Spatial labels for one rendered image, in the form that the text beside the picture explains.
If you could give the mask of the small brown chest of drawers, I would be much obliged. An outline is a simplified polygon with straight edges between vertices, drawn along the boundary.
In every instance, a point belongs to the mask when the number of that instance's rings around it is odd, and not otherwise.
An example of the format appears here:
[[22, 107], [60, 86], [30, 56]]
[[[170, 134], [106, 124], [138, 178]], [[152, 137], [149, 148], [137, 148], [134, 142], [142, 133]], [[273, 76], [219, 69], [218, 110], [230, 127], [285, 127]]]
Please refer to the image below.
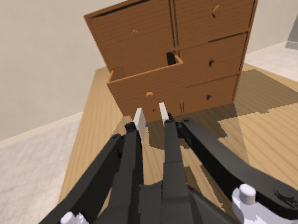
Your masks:
[[[140, 2], [137, 2], [137, 1], [140, 1]], [[220, 79], [220, 78], [224, 78], [224, 77], [228, 77], [228, 76], [232, 76], [232, 75], [237, 74], [238, 77], [237, 77], [237, 81], [236, 81], [236, 86], [235, 86], [232, 102], [224, 103], [224, 104], [220, 104], [220, 105], [216, 105], [216, 106], [212, 106], [212, 107], [207, 107], [207, 108], [203, 108], [203, 109], [199, 109], [199, 110], [194, 110], [194, 111], [190, 111], [190, 112], [186, 112], [186, 113], [184, 113], [184, 111], [183, 111], [183, 103], [180, 103], [181, 114], [173, 115], [172, 117], [187, 114], [187, 113], [192, 113], [192, 112], [196, 112], [196, 111], [200, 111], [200, 110], [204, 110], [204, 109], [209, 109], [209, 108], [213, 108], [213, 107], [217, 107], [217, 106], [222, 106], [222, 105], [226, 105], [226, 104], [230, 104], [230, 103], [234, 103], [237, 88], [238, 88], [238, 84], [239, 84], [239, 80], [240, 80], [240, 76], [241, 76], [241, 72], [242, 72], [242, 68], [243, 68], [243, 64], [244, 64], [244, 60], [245, 60], [245, 55], [246, 55], [246, 51], [247, 51], [247, 47], [248, 47], [248, 43], [249, 43], [249, 38], [250, 38], [251, 30], [252, 30], [252, 25], [253, 25], [253, 21], [254, 21], [254, 17], [255, 17], [255, 12], [256, 12], [256, 8], [257, 8], [258, 0], [254, 0], [252, 13], [251, 13], [251, 18], [250, 18], [250, 23], [249, 23], [249, 27], [247, 29], [231, 32], [231, 33], [228, 33], [228, 34], [216, 36], [216, 37], [205, 39], [205, 40], [201, 40], [201, 41], [190, 43], [190, 44], [183, 45], [183, 46], [180, 46], [180, 47], [178, 47], [178, 44], [177, 44], [174, 3], [173, 3], [173, 0], [169, 0], [169, 8], [170, 8], [170, 17], [171, 17], [171, 26], [172, 26], [174, 48], [169, 49], [169, 50], [165, 50], [165, 51], [162, 51], [162, 52], [158, 52], [158, 53], [155, 53], [155, 54], [151, 54], [151, 55], [148, 55], [148, 56], [140, 57], [140, 58], [137, 58], [137, 59], [133, 59], [133, 60], [130, 60], [130, 61], [126, 61], [126, 62], [116, 64], [116, 65], [113, 65], [113, 66], [110, 66], [109, 63], [108, 63], [108, 60], [107, 60], [107, 58], [106, 58], [106, 56], [103, 52], [103, 49], [102, 49], [102, 47], [101, 47], [101, 45], [98, 41], [98, 38], [97, 38], [97, 36], [94, 32], [94, 29], [93, 29], [93, 27], [90, 23], [90, 20], [101, 17], [101, 16], [104, 16], [104, 15], [107, 15], [107, 14], [110, 14], [110, 13], [113, 13], [113, 12], [116, 12], [116, 11], [119, 11], [119, 10], [122, 10], [122, 9], [125, 9], [125, 8], [128, 8], [128, 7], [124, 7], [125, 5], [135, 5], [135, 3], [138, 4], [138, 3], [143, 3], [143, 2], [147, 2], [147, 1], [150, 1], [150, 0], [127, 0], [127, 1], [124, 1], [124, 2], [121, 2], [121, 3], [115, 4], [115, 5], [103, 8], [101, 10], [98, 10], [98, 11], [95, 11], [95, 12], [92, 12], [92, 13], [89, 13], [89, 14], [86, 14], [86, 15], [83, 16], [86, 23], [87, 23], [87, 25], [88, 25], [88, 28], [89, 28], [89, 30], [90, 30], [90, 32], [91, 32], [91, 34], [92, 34], [92, 36], [93, 36], [93, 38], [96, 42], [96, 45], [97, 45], [97, 47], [98, 47], [98, 49], [99, 49], [99, 51], [100, 51], [100, 53], [101, 53], [101, 55], [104, 59], [104, 62], [106, 64], [109, 72], [111, 73], [112, 69], [115, 68], [115, 67], [119, 67], [119, 66], [122, 66], [122, 65], [126, 65], [126, 64], [129, 64], [129, 63], [133, 63], [133, 62], [136, 62], [136, 61], [140, 61], [140, 60], [143, 60], [143, 59], [158, 56], [158, 55], [165, 54], [165, 53], [172, 52], [172, 51], [174, 51], [178, 55], [178, 50], [179, 49], [187, 48], [187, 47], [190, 47], [190, 46], [198, 45], [198, 44], [201, 44], [201, 43], [205, 43], [205, 42], [209, 42], [209, 41], [212, 41], [212, 40], [216, 40], [216, 39], [220, 39], [220, 38], [224, 38], [224, 37], [228, 37], [228, 36], [231, 36], [231, 35], [235, 35], [235, 34], [245, 32], [245, 33], [247, 33], [247, 37], [246, 37], [246, 41], [245, 41], [245, 46], [244, 46], [244, 50], [243, 50], [243, 55], [242, 55], [242, 59], [241, 59], [239, 72], [185, 85], [185, 87], [188, 87], [188, 86], [192, 86], [192, 85], [196, 85], [196, 84], [200, 84], [200, 83], [204, 83], [204, 82], [208, 82], [208, 81], [212, 81], [212, 80], [216, 80], [216, 79]], [[134, 4], [131, 4], [131, 3], [134, 3]], [[123, 8], [119, 8], [119, 7], [123, 7]]]

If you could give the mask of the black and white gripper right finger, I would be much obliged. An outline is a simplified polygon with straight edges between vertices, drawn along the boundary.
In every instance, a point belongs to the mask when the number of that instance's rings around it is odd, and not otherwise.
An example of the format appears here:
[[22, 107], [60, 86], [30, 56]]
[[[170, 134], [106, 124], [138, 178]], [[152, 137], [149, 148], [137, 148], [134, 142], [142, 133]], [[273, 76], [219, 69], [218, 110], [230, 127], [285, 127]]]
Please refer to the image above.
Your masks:
[[179, 139], [232, 202], [242, 224], [298, 224], [298, 190], [248, 165], [192, 118], [175, 122], [159, 103], [165, 162], [161, 224], [194, 224]]

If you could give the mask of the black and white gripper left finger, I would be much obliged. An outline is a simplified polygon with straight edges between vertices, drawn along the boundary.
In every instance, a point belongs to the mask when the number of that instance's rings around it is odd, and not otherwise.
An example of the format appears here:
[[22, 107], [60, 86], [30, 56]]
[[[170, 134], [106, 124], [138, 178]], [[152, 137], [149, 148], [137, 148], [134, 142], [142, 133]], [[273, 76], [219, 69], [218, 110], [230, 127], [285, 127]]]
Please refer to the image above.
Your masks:
[[38, 224], [92, 224], [110, 189], [101, 224], [133, 224], [134, 185], [144, 184], [145, 125], [143, 110], [137, 108], [126, 134], [108, 140], [68, 195]]

